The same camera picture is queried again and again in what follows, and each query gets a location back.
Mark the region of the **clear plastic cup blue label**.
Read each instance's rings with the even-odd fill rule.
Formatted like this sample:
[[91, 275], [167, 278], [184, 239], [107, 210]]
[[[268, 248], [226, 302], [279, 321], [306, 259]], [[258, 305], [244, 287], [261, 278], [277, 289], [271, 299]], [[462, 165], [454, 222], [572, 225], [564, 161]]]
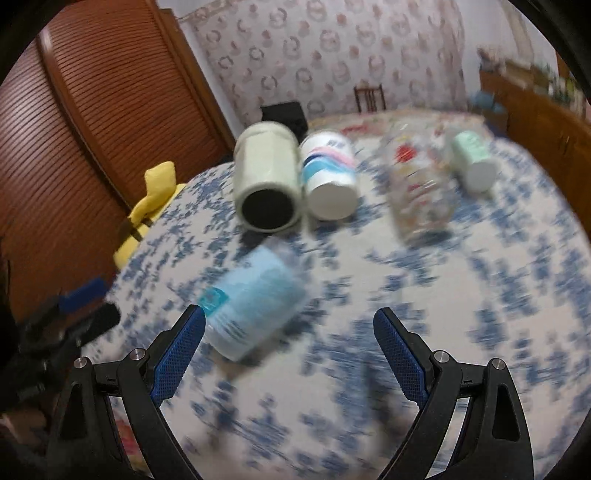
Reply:
[[222, 357], [242, 361], [297, 316], [310, 290], [293, 246], [267, 238], [201, 294], [205, 339]]

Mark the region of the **white mint green cup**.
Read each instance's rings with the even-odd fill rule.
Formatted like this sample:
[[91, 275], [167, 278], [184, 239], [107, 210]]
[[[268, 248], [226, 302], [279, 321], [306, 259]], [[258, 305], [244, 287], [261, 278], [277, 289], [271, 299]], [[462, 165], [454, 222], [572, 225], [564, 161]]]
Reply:
[[451, 130], [445, 137], [447, 162], [463, 187], [475, 194], [489, 192], [498, 177], [490, 143], [473, 130]]

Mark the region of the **white cup blue pink stripes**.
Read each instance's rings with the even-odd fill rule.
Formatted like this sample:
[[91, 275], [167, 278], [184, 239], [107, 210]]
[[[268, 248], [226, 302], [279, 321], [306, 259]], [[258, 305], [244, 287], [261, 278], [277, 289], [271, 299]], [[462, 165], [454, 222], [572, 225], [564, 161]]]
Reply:
[[301, 142], [300, 153], [308, 213], [322, 221], [352, 216], [359, 205], [352, 142], [337, 131], [321, 130]]

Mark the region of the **yellow plush toy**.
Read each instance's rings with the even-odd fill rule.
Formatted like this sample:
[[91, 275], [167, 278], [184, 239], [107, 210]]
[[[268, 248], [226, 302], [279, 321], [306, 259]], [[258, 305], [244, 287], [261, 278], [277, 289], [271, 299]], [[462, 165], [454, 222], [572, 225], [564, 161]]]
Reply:
[[176, 181], [176, 169], [172, 161], [146, 170], [144, 181], [145, 196], [132, 208], [118, 231], [118, 246], [113, 254], [118, 271], [128, 263], [155, 221], [186, 186]]

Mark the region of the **blue floral bed cover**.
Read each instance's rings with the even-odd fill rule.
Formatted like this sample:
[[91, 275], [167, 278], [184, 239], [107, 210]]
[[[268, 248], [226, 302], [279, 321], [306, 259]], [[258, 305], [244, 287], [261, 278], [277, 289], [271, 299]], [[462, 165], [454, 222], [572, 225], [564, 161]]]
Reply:
[[492, 195], [462, 195], [446, 237], [407, 247], [379, 140], [355, 150], [356, 215], [287, 235], [311, 274], [308, 305], [243, 363], [200, 346], [162, 406], [176, 438], [207, 479], [377, 477], [417, 414], [374, 338], [389, 307], [458, 361], [507, 362], [543, 478], [590, 408], [586, 233], [534, 159], [498, 139]]

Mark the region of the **wooden louvered wardrobe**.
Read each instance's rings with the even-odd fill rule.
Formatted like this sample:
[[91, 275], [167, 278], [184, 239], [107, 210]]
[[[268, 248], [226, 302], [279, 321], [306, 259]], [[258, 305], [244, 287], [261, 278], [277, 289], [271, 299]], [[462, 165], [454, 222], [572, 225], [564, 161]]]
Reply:
[[153, 1], [1, 5], [1, 249], [17, 319], [93, 277], [145, 171], [191, 180], [235, 139], [176, 18]]

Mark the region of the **pale green tumbler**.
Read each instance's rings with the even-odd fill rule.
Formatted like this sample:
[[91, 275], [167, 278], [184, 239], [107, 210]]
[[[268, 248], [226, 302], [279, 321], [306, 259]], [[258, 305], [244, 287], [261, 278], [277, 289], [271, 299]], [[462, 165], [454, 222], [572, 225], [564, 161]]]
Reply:
[[301, 217], [300, 153], [283, 124], [261, 121], [240, 134], [233, 151], [235, 213], [246, 229], [276, 233]]

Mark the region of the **black bag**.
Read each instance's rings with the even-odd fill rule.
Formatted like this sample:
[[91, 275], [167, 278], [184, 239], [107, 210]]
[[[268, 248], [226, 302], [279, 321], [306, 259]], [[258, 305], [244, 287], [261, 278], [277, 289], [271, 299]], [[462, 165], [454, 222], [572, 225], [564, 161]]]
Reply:
[[260, 107], [263, 121], [273, 121], [283, 124], [297, 137], [301, 143], [308, 134], [308, 120], [304, 109], [298, 101], [290, 101]]

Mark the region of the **clear glass red pattern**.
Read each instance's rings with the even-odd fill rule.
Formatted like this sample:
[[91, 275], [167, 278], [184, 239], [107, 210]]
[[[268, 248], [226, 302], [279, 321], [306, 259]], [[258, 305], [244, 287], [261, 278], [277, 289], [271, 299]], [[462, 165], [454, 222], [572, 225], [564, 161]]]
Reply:
[[423, 122], [394, 123], [383, 146], [388, 194], [399, 236], [408, 246], [423, 246], [448, 232], [458, 197], [442, 147]]

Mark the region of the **wooden sideboard cabinet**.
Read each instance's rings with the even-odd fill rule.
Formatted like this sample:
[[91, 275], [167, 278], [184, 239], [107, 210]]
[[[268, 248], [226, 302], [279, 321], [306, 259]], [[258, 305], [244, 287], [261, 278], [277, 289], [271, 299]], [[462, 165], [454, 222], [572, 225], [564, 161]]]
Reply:
[[590, 230], [590, 125], [569, 110], [505, 77], [482, 70], [481, 89], [508, 113], [507, 134], [538, 161]]

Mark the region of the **patterned pink curtain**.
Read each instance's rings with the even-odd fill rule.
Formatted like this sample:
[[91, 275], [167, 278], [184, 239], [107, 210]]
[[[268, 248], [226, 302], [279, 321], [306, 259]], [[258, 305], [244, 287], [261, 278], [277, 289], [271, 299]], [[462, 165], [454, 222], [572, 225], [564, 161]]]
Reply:
[[289, 101], [308, 119], [353, 113], [356, 87], [390, 109], [467, 104], [454, 1], [213, 1], [183, 20], [244, 125]]

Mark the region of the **teal cloth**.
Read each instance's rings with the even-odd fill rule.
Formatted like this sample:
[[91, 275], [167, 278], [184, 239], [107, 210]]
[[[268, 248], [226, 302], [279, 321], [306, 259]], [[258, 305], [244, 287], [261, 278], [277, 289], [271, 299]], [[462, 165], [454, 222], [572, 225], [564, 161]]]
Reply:
[[496, 97], [493, 93], [482, 90], [477, 91], [470, 96], [469, 107], [473, 112], [482, 115], [485, 113], [505, 114], [507, 112], [505, 107], [496, 101]]

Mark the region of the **dark wooden chair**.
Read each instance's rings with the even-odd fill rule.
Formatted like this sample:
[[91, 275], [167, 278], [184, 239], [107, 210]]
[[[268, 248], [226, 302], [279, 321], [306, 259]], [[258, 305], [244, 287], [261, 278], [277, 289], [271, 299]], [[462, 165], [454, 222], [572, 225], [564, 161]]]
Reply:
[[383, 85], [359, 86], [353, 88], [356, 107], [360, 113], [375, 113], [387, 110], [386, 96]]

